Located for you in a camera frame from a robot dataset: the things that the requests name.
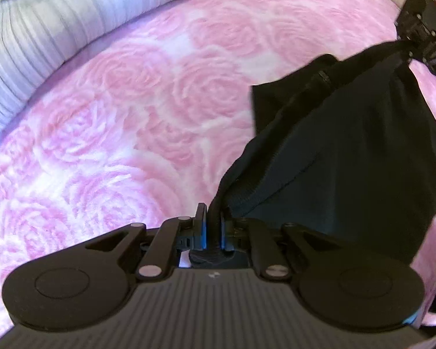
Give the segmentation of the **black zip fleece jacket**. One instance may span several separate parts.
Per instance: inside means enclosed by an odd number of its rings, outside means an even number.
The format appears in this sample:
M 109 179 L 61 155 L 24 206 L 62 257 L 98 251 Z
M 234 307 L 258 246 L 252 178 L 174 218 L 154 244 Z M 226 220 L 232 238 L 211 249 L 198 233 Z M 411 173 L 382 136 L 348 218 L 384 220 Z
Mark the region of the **black zip fleece jacket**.
M 251 89 L 255 137 L 219 183 L 224 218 L 310 229 L 410 264 L 436 216 L 436 119 L 409 67 L 413 45 L 322 55 Z

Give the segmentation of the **pink rose bed blanket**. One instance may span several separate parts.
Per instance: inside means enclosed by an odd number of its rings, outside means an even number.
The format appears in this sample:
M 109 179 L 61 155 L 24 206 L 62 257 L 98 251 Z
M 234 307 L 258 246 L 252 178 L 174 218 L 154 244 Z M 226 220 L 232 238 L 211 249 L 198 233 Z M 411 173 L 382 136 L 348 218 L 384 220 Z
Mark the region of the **pink rose bed blanket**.
M 1 289 L 26 261 L 210 202 L 254 134 L 251 88 L 394 38 L 392 0 L 176 0 L 60 68 L 0 144 Z

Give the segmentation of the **white ribbed rolled quilt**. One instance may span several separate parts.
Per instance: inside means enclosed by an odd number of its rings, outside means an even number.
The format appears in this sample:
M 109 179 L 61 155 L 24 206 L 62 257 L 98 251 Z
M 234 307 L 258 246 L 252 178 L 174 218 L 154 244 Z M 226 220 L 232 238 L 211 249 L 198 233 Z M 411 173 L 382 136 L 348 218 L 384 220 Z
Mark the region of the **white ribbed rolled quilt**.
M 0 134 L 68 59 L 173 0 L 0 0 Z

